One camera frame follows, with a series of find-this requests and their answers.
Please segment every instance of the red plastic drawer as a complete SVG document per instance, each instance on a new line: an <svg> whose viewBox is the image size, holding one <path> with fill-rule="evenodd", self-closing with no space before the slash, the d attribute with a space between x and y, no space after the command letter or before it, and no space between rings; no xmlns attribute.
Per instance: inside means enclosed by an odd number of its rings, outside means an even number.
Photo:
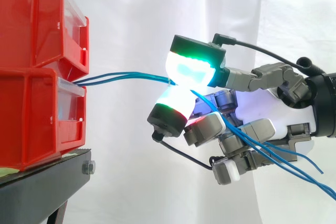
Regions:
<svg viewBox="0 0 336 224"><path fill-rule="evenodd" d="M47 67L74 81L89 72L89 20L73 0L0 0L0 67Z"/></svg>
<svg viewBox="0 0 336 224"><path fill-rule="evenodd" d="M25 170L85 143L86 89L45 68L0 68L0 167Z"/></svg>

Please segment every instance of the blue cable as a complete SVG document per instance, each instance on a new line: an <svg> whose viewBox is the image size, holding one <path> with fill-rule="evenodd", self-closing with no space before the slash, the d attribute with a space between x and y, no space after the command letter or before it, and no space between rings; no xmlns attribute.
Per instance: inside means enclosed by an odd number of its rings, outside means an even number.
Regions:
<svg viewBox="0 0 336 224"><path fill-rule="evenodd" d="M121 75L126 75L126 74L135 74L135 75L139 75L139 76L147 76L147 77L153 77L153 78L162 78L162 76L155 76L155 75L149 74L149 73L141 73L141 72L116 72L116 73L105 73L105 74L101 74L99 76L94 76L94 77L82 79L82 80L79 80L79 81L74 81L73 84L79 84L79 83L83 83L83 82L86 82L86 81L92 81L92 80L104 78L104 77L107 77L107 76L121 76Z"/></svg>
<svg viewBox="0 0 336 224"><path fill-rule="evenodd" d="M145 79L145 80L159 81L159 82L170 83L172 85L175 85L175 83L172 81L169 81L167 77L151 77L151 76L146 76L143 74L125 74L123 76L118 76L118 77L114 77L114 78L110 78L106 80L88 82L88 83L79 83L77 85L80 87L95 86L95 85L100 85L100 84L104 84L104 83L108 83L112 81L124 80L124 79Z"/></svg>
<svg viewBox="0 0 336 224"><path fill-rule="evenodd" d="M164 83L171 83L171 84L175 84L174 82L170 81L167 77L160 77L160 76L154 76L151 74L145 74L145 73L139 73L139 72L119 72L119 73L109 73L109 74L102 74L101 76L97 76L97 77L91 77L91 78L87 78L84 80L80 80L76 83L80 83L80 82L84 82L87 80L94 80L94 79L98 79L98 78L102 78L102 77L106 77L106 76L114 76L114 75L120 75L120 74L124 74L123 76L119 76L119 77L115 77L115 78L111 78L111 79L107 79L107 80L102 80L102 81L96 81L96 82L89 82L89 83L81 83L78 84L79 86L93 86L93 85L99 85L99 84L103 84L103 83L107 83L107 82L112 82L112 81L117 81L117 80L123 80L123 79L147 79L147 80L153 80L153 81L159 81L159 82L164 82ZM213 111L217 111L217 108L213 106L212 103L210 103L205 97L203 97L202 95L198 94L195 91L192 91L196 96L198 96L200 99L202 99ZM256 142L255 140L253 140L251 137L249 137L247 134L245 134L244 132L240 131L239 129L237 129L236 127L234 127L233 125L231 125L228 120L222 115L223 121L225 122L225 124L228 126L228 128L236 135L239 136L239 138L241 138L247 145L249 145L251 148L253 148L256 152L258 152L260 155L264 156L265 158L269 159L270 161L272 161L274 164L276 164L277 166L279 166L280 168L286 170L287 172L303 179L304 181L310 182L312 184L317 185L318 187L320 187L323 191L325 191L330 197L332 197L334 200L336 200L336 192L331 189L330 187L317 182L315 179L313 179L311 176L309 176L307 173L305 173L304 171L298 169L297 167L293 166L292 164L290 164L288 161L286 161L285 159L283 159L282 157L280 157L279 155L277 155L276 153L274 153L272 150L270 150L269 148L267 148L266 146ZM269 155L267 155L265 152L259 150L257 147L255 147L253 144L260 146L261 148L265 149L268 153L274 155L277 159L281 160L284 164L290 166L291 168L293 168L294 170L298 171L299 173L303 174L304 176L301 176L300 174L297 174L296 172L284 167L283 165L281 165L279 162L277 162L275 159L273 159L272 157L270 157ZM288 152L288 150L282 149L282 148L277 148L280 151L284 151L284 152ZM296 152L292 152L292 154L295 155L301 155L299 153Z"/></svg>
<svg viewBox="0 0 336 224"><path fill-rule="evenodd" d="M276 145L273 145L269 142L264 142L264 145L268 145L269 147L272 147L276 150L279 150L279 151L282 151L282 152L287 152L287 153L290 153L290 154L293 154L293 155L296 155L296 156L300 156L300 157L303 157L304 159L306 159L309 163L311 163L321 174L323 174L324 172L317 166L317 164L315 164L315 162L313 160L311 160L309 157L301 154L301 153L298 153L298 152L293 152L291 150L287 150L287 149L284 149L284 148L281 148L281 147L278 147Z"/></svg>
<svg viewBox="0 0 336 224"><path fill-rule="evenodd" d="M167 77L162 77L162 76L155 76L152 74L147 74L147 73L141 73L141 72L116 72L116 73L106 73L106 74L102 74L99 76L95 76L95 77L91 77L91 78L87 78L87 79L83 79L80 81L76 81L74 82L74 84L80 83L80 82L84 82L84 81L89 81L89 80L95 80L95 79L99 79L99 78L103 78L103 77L107 77L107 76L115 76L115 75L122 75L120 77L115 77L115 78L110 78L110 79L106 79L106 80L102 80L102 81L97 81L97 82L89 82L89 83L81 83L78 84L79 86L93 86L93 85L99 85L99 84L103 84L103 83L108 83L108 82L112 82L112 81L117 81L117 80L122 80L122 79L131 79L131 78L136 78L136 79L147 79L147 80L157 80L157 81L161 81L164 83L168 83L169 79ZM291 153L293 155L297 155L297 156L301 156L303 158L305 158L306 160L308 160L320 173L323 174L323 171L308 157L306 157L305 155L302 155L300 153L297 152L292 152L277 146L274 146L270 143L264 143L264 144L269 144L270 146L272 146L273 148L282 151L282 152L287 152L287 153Z"/></svg>
<svg viewBox="0 0 336 224"><path fill-rule="evenodd" d="M214 112L219 112L217 110L217 108L210 102L208 101L204 96L198 94L195 91L192 91L196 96L198 96L200 99L202 99ZM279 166L280 168L286 170L287 172L303 179L304 181L310 182L312 184L317 185L318 187L320 187L323 191L325 191L330 197L332 197L334 200L336 200L336 192L334 190L332 190L330 187L321 184L319 182L317 182L315 179L313 179L310 175L308 175L307 173L305 173L304 171L302 171L301 169L293 166L292 164L290 164L288 161L286 161L285 159L283 159L282 157L280 157L279 155L277 155L276 153L274 153L272 150L270 150L269 148L263 146L262 144L256 142L255 140L253 140L250 136L248 136L247 134L245 134L244 132L240 131L239 129L237 129L236 127L234 127L233 125L231 125L228 120L222 115L223 121L224 123L228 126L229 130L231 130L234 134L238 135L239 138L241 138L247 145L249 145L251 148L253 148L256 152L258 152L260 155L264 156L265 158L269 159L270 161L272 161L274 164L276 164L277 166ZM251 144L251 142L257 146L260 146L261 148L265 149L268 153L272 154L274 157L276 157L277 159L279 159L280 161L282 161L284 164L288 165L289 167L291 167L292 169L298 171L299 173L301 173L303 176L301 176L300 174L295 173L294 171L284 167L283 165L281 165L279 162L277 162L275 159L273 159L272 157L268 156L266 153L264 153L263 151L259 150L258 148L256 148L255 146L253 146L253 144Z"/></svg>

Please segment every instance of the green led light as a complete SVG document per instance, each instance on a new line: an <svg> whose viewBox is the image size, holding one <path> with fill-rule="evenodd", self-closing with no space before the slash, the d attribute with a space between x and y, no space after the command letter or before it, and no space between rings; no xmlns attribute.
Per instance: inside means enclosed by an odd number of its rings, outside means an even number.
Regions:
<svg viewBox="0 0 336 224"><path fill-rule="evenodd" d="M176 84L188 89L200 90L210 83L216 70L206 61L169 52L166 71L169 78Z"/></svg>
<svg viewBox="0 0 336 224"><path fill-rule="evenodd" d="M196 96L184 87L170 86L156 103L167 105L189 119L195 108L195 98Z"/></svg>

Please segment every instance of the white backdrop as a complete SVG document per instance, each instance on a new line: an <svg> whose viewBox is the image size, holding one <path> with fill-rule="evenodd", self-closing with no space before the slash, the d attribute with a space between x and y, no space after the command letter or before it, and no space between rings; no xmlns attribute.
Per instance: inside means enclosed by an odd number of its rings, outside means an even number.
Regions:
<svg viewBox="0 0 336 224"><path fill-rule="evenodd" d="M262 0L258 43L292 61L307 56L325 72L336 72L335 30L336 0ZM257 66L267 62L274 61L257 54ZM315 138L308 156L323 175L306 161L297 165L336 189L334 150L336 139ZM276 167L256 170L254 179L263 223L336 223L335 201L317 186Z"/></svg>
<svg viewBox="0 0 336 224"><path fill-rule="evenodd" d="M116 71L165 75L174 34L209 41L214 33L256 43L288 59L308 56L333 72L335 0L75 0L90 18L90 76ZM254 52L227 48L227 66L250 70ZM257 55L256 66L273 62ZM64 223L335 223L334 202L276 167L219 186L213 174L151 140L146 118L161 83L124 80L88 88L87 144L97 162L91 181L68 203ZM203 160L217 143L187 147ZM310 157L336 188L334 140L318 139Z"/></svg>

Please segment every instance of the black cable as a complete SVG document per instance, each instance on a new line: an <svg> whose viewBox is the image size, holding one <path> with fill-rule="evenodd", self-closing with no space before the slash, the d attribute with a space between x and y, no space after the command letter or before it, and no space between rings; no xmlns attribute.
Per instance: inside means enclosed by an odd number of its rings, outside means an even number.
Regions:
<svg viewBox="0 0 336 224"><path fill-rule="evenodd" d="M298 64L295 64L295 63L293 63L293 62L291 62L289 60L286 60L285 58L283 58L283 57L281 57L281 56L279 56L279 55L277 55L277 54L275 54L275 53L273 53L271 51L268 51L268 50L266 50L264 48L261 48L261 47L258 47L258 46L255 46L255 45L252 45L252 44L249 44L249 43L246 43L246 42L242 42L242 41L239 41L239 40L236 41L236 45L240 45L240 46L243 46L243 47L247 47L247 48L250 48L250 49L262 52L262 53L264 53L266 55L269 55L269 56L271 56L271 57L273 57L273 58L275 58L277 60L280 60L283 63L288 64L288 65L292 66L293 68L296 68L296 69L298 69L300 71L304 70L304 67L302 67L302 66L300 66Z"/></svg>
<svg viewBox="0 0 336 224"><path fill-rule="evenodd" d="M200 165L200 166L202 166L205 169L212 170L211 166L208 166L208 165L202 163L201 161L198 161L197 159L194 159L193 157L190 157L189 155L185 154L184 152L181 152L178 149L175 149L174 147L168 145L168 143L166 143L165 141L160 141L159 143L162 144L164 147L167 147L171 151L173 151L173 152L175 152L177 154L180 154L181 156L183 156L183 157L191 160L192 162L195 162L197 165Z"/></svg>
<svg viewBox="0 0 336 224"><path fill-rule="evenodd" d="M319 67L314 65L311 62L311 60L307 57L301 57L300 59L298 59L298 61L295 64L295 63L293 63L289 60L286 60L285 58L283 58L283 57L281 57L281 56L279 56L279 55L277 55L277 54L275 54L271 51L268 51L264 48L261 48L261 47L252 45L250 43L243 42L243 41L239 41L236 38L232 38L232 37L222 35L222 34L215 34L212 42L217 44L217 45L220 45L220 46L222 46L223 44L232 45L232 46L240 45L242 47L247 47L247 48L262 52L262 53L264 53L268 56L271 56L271 57L273 57L273 58L275 58L279 61L282 61L285 64L290 65L293 68L298 69L301 73L304 73L308 76L318 76L318 75L324 73L324 71L322 69L320 69Z"/></svg>

